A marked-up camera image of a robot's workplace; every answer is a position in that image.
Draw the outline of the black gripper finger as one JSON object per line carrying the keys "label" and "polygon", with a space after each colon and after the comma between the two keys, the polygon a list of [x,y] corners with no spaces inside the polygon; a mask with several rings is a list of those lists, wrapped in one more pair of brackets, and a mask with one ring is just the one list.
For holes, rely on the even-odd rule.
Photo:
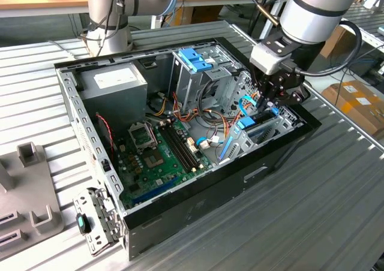
{"label": "black gripper finger", "polygon": [[263,75],[257,80],[259,91],[259,99],[257,100],[257,111],[262,112],[266,109],[266,105],[270,100],[273,100],[278,91],[278,76]]}
{"label": "black gripper finger", "polygon": [[271,102],[275,106],[293,106],[303,103],[309,99],[309,97],[309,90],[303,84],[300,84],[289,89],[288,91],[285,89],[279,89],[272,97]]}

